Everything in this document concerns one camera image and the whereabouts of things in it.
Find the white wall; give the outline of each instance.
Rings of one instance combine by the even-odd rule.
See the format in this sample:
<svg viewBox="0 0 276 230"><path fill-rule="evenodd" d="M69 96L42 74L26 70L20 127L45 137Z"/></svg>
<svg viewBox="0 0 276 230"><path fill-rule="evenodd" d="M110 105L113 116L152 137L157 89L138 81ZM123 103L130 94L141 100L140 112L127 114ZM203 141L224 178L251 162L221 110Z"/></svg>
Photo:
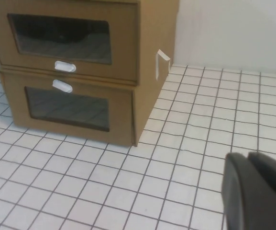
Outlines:
<svg viewBox="0 0 276 230"><path fill-rule="evenodd" d="M180 0L175 63L276 72L276 0Z"/></svg>

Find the white tile floor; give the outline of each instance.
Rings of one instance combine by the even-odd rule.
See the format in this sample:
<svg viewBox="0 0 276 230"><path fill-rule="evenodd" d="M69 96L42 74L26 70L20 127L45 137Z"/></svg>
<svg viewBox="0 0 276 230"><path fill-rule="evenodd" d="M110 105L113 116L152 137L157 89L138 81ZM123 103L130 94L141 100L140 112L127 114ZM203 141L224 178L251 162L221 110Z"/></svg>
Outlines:
<svg viewBox="0 0 276 230"><path fill-rule="evenodd" d="M137 148L17 127L0 84L0 230L223 230L251 150L276 159L276 74L172 67Z"/></svg>

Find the paper tag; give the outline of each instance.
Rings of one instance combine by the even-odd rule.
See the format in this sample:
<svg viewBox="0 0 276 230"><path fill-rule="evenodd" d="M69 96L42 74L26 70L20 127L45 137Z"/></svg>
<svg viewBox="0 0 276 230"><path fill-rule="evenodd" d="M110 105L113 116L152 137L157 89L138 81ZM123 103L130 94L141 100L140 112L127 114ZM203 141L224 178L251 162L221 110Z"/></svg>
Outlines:
<svg viewBox="0 0 276 230"><path fill-rule="evenodd" d="M66 84L60 80L53 80L53 87L67 93L73 91L73 87L71 85Z"/></svg>
<svg viewBox="0 0 276 230"><path fill-rule="evenodd" d="M161 49L159 49L156 54L156 80L158 80L158 77L159 77L159 56L162 57L165 61L168 61L168 72L169 73L170 73L170 69L171 69L171 59Z"/></svg>

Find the drawer front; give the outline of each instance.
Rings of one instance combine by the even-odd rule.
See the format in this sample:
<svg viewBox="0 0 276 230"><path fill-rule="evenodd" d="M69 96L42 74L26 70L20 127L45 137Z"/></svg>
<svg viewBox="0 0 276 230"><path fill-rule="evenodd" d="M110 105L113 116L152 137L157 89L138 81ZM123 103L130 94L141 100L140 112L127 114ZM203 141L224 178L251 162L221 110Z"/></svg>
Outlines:
<svg viewBox="0 0 276 230"><path fill-rule="evenodd" d="M18 125L131 145L130 91L26 73L0 77Z"/></svg>
<svg viewBox="0 0 276 230"><path fill-rule="evenodd" d="M0 0L0 62L136 81L136 14L134 4Z"/></svg>

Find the cardboard drawer unit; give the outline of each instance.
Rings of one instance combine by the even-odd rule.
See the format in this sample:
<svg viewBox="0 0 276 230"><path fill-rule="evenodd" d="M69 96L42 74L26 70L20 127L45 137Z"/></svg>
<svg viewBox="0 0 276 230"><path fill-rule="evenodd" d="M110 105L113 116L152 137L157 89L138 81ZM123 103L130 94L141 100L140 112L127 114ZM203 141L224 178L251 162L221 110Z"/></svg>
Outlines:
<svg viewBox="0 0 276 230"><path fill-rule="evenodd" d="M14 122L137 145L173 63L179 0L0 0Z"/></svg>

